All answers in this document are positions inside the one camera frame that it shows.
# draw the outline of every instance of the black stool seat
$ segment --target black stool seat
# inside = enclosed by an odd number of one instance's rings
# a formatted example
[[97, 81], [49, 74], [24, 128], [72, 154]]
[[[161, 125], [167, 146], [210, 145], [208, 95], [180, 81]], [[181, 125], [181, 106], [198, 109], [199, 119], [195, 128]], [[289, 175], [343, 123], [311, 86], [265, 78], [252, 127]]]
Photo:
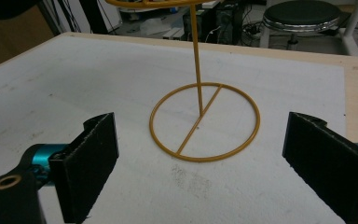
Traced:
[[341, 11], [322, 1], [289, 1], [269, 7], [263, 23], [286, 32], [319, 32], [337, 25]]

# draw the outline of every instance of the floor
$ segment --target floor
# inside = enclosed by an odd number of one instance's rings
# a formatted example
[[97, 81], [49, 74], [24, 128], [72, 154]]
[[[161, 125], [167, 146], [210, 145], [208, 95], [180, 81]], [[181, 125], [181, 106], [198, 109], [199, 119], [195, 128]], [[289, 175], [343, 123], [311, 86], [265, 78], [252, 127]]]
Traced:
[[[263, 17], [265, 6], [253, 5], [252, 8], [248, 7], [245, 11], [250, 10], [250, 13], [245, 18], [243, 24], [255, 24], [258, 30], [263, 29], [259, 22]], [[139, 36], [147, 38], [162, 38], [167, 31], [160, 32], [153, 35], [145, 35], [141, 32], [141, 24], [148, 19], [161, 19], [162, 24], [170, 25], [173, 27], [183, 27], [182, 16], [188, 11], [187, 7], [180, 7], [177, 13], [171, 13], [167, 8], [152, 10], [143, 13], [137, 13], [136, 16], [140, 17], [140, 20], [130, 21], [133, 19], [130, 14], [122, 13], [121, 17], [124, 21], [117, 30], [117, 35], [127, 36]], [[260, 33], [250, 35], [244, 32], [242, 34], [242, 40], [238, 44], [239, 46], [251, 46], [258, 47], [258, 38]], [[355, 30], [353, 37], [358, 45], [358, 29]], [[270, 49], [286, 49], [286, 42], [290, 38], [289, 34], [285, 33], [270, 33], [269, 48]], [[299, 43], [296, 50], [306, 52], [319, 52], [327, 54], [345, 54], [344, 48], [342, 48], [340, 38], [336, 36], [311, 34], [301, 35], [298, 39]]]

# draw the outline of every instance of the yellow plastic structure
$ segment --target yellow plastic structure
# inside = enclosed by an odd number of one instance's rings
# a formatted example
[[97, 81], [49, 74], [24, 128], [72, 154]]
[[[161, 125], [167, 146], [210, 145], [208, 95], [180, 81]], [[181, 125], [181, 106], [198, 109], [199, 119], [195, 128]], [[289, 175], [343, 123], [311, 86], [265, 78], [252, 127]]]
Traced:
[[[190, 85], [186, 85], [184, 87], [181, 87], [179, 89], [176, 89], [174, 91], [171, 91], [170, 93], [168, 93], [166, 96], [164, 96], [155, 106], [155, 108], [153, 109], [153, 112], [150, 116], [150, 122], [149, 122], [149, 128], [150, 128], [150, 132], [152, 134], [153, 139], [155, 140], [156, 144], [165, 152], [167, 152], [168, 154], [172, 155], [175, 158], [178, 158], [180, 160], [184, 160], [184, 161], [194, 161], [194, 162], [206, 162], [206, 161], [220, 161], [222, 159], [225, 159], [227, 157], [233, 156], [236, 153], [240, 152], [241, 150], [243, 150], [245, 147], [247, 147], [255, 138], [258, 129], [260, 127], [260, 113], [258, 111], [257, 105], [255, 104], [255, 102], [252, 100], [252, 98], [247, 95], [246, 93], [244, 93], [243, 91], [240, 91], [234, 87], [225, 85], [225, 84], [221, 84], [221, 83], [212, 83], [212, 82], [206, 82], [206, 83], [202, 83], [201, 82], [201, 77], [200, 77], [200, 57], [199, 57], [199, 42], [197, 39], [198, 32], [197, 32], [197, 17], [196, 17], [196, 4], [201, 4], [201, 3], [205, 3], [205, 2], [210, 2], [211, 0], [165, 0], [165, 1], [149, 1], [149, 0], [143, 0], [141, 2], [124, 2], [124, 1], [118, 1], [118, 0], [105, 0], [107, 3], [112, 4], [114, 6], [117, 7], [126, 7], [126, 8], [164, 8], [164, 7], [182, 7], [182, 6], [188, 6], [190, 5], [190, 16], [191, 16], [191, 27], [192, 27], [192, 36], [195, 36], [196, 38], [193, 37], [193, 49], [194, 49], [194, 61], [195, 61], [195, 65], [196, 65], [196, 77], [197, 77], [197, 83], [195, 84], [190, 84]], [[202, 86], [215, 86], [217, 87], [216, 92], [214, 93], [212, 99], [210, 100], [210, 102], [205, 106], [205, 108], [202, 105]], [[166, 148], [157, 138], [155, 132], [154, 132], [154, 117], [156, 115], [156, 112], [158, 111], [159, 107], [171, 96], [175, 95], [177, 92], [179, 91], [183, 91], [186, 89], [190, 89], [190, 88], [195, 88], [197, 87], [197, 91], [198, 91], [198, 98], [199, 98], [199, 110], [200, 110], [200, 117], [197, 119], [196, 123], [193, 125], [193, 128], [190, 130], [190, 132], [188, 133], [186, 139], [184, 140], [184, 142], [182, 143], [182, 145], [179, 147], [179, 149], [177, 150], [170, 150], [168, 148]], [[210, 105], [213, 103], [213, 100], [215, 99], [215, 97], [217, 96], [217, 94], [220, 92], [221, 89], [228, 89], [231, 91], [234, 91], [236, 93], [238, 93], [239, 95], [241, 95], [242, 97], [244, 97], [252, 106], [254, 112], [255, 112], [255, 127], [254, 130], [252, 132], [252, 134], [247, 138], [247, 140], [241, 144], [239, 147], [218, 155], [218, 156], [213, 156], [213, 157], [205, 157], [205, 158], [194, 158], [194, 157], [188, 157], [188, 156], [184, 156], [181, 155], [182, 150], [184, 149], [187, 141], [190, 139], [191, 135], [193, 134], [193, 132], [196, 130], [197, 126], [199, 125], [200, 121], [202, 120], [203, 116], [205, 115], [205, 113], [208, 111]]]

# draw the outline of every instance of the circular base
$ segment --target circular base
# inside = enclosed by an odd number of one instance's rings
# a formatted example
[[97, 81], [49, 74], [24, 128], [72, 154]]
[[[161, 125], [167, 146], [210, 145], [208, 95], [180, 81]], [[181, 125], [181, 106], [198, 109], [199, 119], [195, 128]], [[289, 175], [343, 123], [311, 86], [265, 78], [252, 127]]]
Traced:
[[[170, 93], [168, 93], [167, 95], [165, 95], [155, 106], [155, 108], [152, 111], [152, 114], [150, 115], [150, 121], [149, 121], [149, 129], [150, 129], [150, 133], [154, 139], [154, 141], [156, 142], [156, 144], [166, 153], [170, 154], [171, 156], [183, 160], [183, 161], [194, 161], [194, 162], [207, 162], [207, 161], [220, 161], [223, 160], [225, 158], [228, 158], [230, 156], [233, 156], [235, 154], [237, 154], [238, 152], [240, 152], [241, 150], [243, 150], [244, 148], [246, 148], [254, 139], [255, 136], [257, 134], [257, 131], [260, 127], [260, 113], [258, 111], [257, 105], [255, 104], [255, 102], [253, 101], [253, 99], [247, 95], [245, 92], [240, 91], [234, 87], [228, 86], [226, 84], [221, 84], [221, 83], [214, 83], [214, 82], [204, 82], [201, 83], [201, 86], [207, 87], [207, 86], [212, 86], [212, 87], [217, 87], [217, 91], [214, 93], [214, 96], [212, 97], [211, 101], [206, 105], [206, 107], [203, 109], [202, 114], [200, 115], [199, 119], [196, 121], [196, 123], [193, 126], [193, 129], [190, 131], [190, 133], [188, 134], [187, 138], [184, 140], [183, 144], [181, 145], [181, 147], [177, 150], [177, 151], [173, 151], [170, 150], [169, 148], [165, 147], [157, 138], [155, 131], [154, 131], [154, 118], [156, 116], [156, 113], [159, 109], [159, 107], [167, 100], [169, 99], [171, 96], [175, 95], [177, 92], [179, 91], [184, 91], [190, 88], [196, 88], [198, 85], [197, 83], [194, 84], [190, 84], [190, 85], [186, 85], [183, 87], [180, 87], [174, 91], [171, 91]], [[244, 143], [242, 143], [239, 147], [234, 148], [233, 150], [218, 155], [218, 156], [212, 156], [212, 157], [203, 157], [203, 158], [198, 158], [198, 157], [188, 157], [188, 156], [184, 156], [181, 155], [182, 149], [185, 147], [187, 140], [189, 139], [189, 137], [191, 136], [191, 134], [194, 132], [194, 130], [197, 128], [197, 125], [200, 123], [203, 115], [205, 115], [205, 113], [207, 112], [209, 106], [212, 104], [215, 96], [218, 94], [218, 92], [220, 92], [221, 89], [227, 89], [230, 91], [234, 91], [237, 94], [241, 95], [243, 98], [245, 98], [252, 106], [254, 112], [255, 112], [255, 127], [253, 132], [250, 134], [250, 136], [246, 139], [246, 141]]]

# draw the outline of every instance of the white table surface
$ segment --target white table surface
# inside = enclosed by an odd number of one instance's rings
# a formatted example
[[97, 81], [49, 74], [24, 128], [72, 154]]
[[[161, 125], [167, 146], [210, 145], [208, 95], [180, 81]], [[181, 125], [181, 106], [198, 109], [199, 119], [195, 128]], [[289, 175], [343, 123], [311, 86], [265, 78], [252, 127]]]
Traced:
[[[86, 223], [343, 223], [285, 161], [282, 145], [289, 111], [345, 135], [344, 69], [211, 50], [200, 63], [204, 81], [246, 91], [259, 106], [260, 131], [238, 155], [179, 161], [151, 139], [157, 101], [195, 81], [191, 49], [61, 35], [0, 65], [0, 175], [27, 147], [69, 143], [83, 121], [113, 111], [120, 158]], [[249, 106], [228, 91], [219, 97], [184, 153], [215, 154], [249, 132]], [[197, 118], [195, 92], [164, 106], [157, 134], [175, 147]], [[62, 223], [54, 188], [39, 193], [48, 223]]]

